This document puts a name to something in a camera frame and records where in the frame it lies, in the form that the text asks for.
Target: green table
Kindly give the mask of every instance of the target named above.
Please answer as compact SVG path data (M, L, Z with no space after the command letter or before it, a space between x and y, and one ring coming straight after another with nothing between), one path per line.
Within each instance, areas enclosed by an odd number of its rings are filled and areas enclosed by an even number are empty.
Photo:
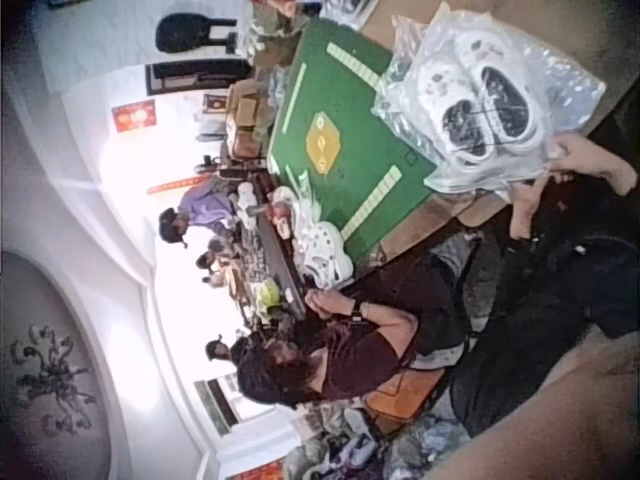
M327 20L307 27L291 67L269 149L281 184L305 171L322 219L358 261L432 192L435 167L371 113L391 60L384 48Z

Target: yellow diamond marker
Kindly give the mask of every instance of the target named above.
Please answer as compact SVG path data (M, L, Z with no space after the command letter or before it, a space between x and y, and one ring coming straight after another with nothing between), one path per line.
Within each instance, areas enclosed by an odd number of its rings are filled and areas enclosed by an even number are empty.
M326 175L340 153L340 131L324 112L316 113L307 134L307 154L316 170Z

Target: window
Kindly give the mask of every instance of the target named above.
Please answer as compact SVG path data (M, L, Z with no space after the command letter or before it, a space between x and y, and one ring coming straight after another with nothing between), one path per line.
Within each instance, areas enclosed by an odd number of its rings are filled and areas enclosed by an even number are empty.
M246 60L217 59L167 62L145 66L147 95L188 90L226 89L251 73Z

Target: red banner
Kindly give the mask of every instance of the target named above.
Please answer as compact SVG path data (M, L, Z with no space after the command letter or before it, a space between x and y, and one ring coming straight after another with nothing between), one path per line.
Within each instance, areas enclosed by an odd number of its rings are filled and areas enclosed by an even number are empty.
M162 185L156 185L147 189L147 195L153 195L154 193L166 192L167 190L175 190L176 188L193 187L194 185L200 185L206 180L211 178L211 174L198 175L197 177L183 178L182 180L176 180L175 182L163 183Z
M284 480L282 460L271 462L240 475L234 475L231 480Z
M156 124L156 101L130 103L111 109L113 121L118 133L138 128L152 127Z

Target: wooden table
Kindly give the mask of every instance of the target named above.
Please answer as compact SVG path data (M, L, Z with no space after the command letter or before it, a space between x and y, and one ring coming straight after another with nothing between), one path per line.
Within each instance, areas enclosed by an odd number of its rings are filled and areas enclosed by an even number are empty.
M452 10L491 12L500 21L553 45L575 58L607 84L607 91L583 129L590 133L638 80L640 12L636 1L607 0L449 0ZM380 0L361 33L393 49L394 15L429 23L439 0ZM477 227L506 206L495 194L479 198L433 195L381 241L391 260L457 217Z

